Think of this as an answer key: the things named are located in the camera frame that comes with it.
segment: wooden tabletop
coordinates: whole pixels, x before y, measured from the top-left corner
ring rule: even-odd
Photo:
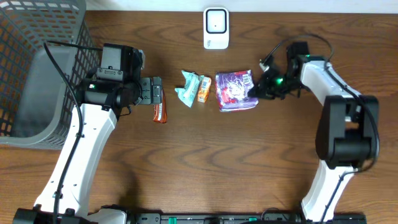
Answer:
[[[362,94],[379,100],[379,162],[355,176],[336,212],[364,212],[368,223],[398,218],[398,17],[366,14],[231,13],[226,50],[203,48],[201,12],[87,12],[97,46],[105,42],[144,50],[143,77],[160,76],[167,124],[152,121],[153,107],[122,117],[105,145],[90,196],[102,205],[165,213],[260,213],[293,210],[307,194],[318,165],[315,133],[322,110],[310,93],[261,100],[254,109],[221,113],[214,85],[208,101],[185,106],[174,88],[181,70],[214,77],[251,69],[282,39],[313,32],[336,49],[332,64]],[[313,54],[328,54],[308,39]],[[285,53],[275,54],[285,68]],[[0,148],[0,223],[31,208],[46,185],[59,151]]]

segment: orange snack package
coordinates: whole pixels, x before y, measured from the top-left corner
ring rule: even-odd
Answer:
[[[166,96],[164,95],[164,90],[162,90],[162,103],[154,106],[154,121],[162,124],[167,122]]]
[[[198,93],[198,101],[201,103],[206,102],[207,98],[209,97],[210,92],[210,85],[211,85],[211,78],[204,77],[201,81],[199,93]]]

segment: plastic basket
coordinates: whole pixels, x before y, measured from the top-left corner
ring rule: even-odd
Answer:
[[[85,11],[84,0],[0,0],[0,144],[62,148],[73,103],[53,65],[44,60],[42,44],[57,40],[93,47]],[[73,87],[99,64],[92,50],[50,51],[64,64]]]

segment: white wall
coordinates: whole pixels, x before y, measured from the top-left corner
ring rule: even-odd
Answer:
[[[398,0],[86,0],[87,10],[398,13]]]

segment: green connector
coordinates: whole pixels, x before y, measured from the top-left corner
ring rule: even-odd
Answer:
[[[177,218],[175,218],[175,217],[170,217],[170,218],[169,218],[169,224],[177,224]]]

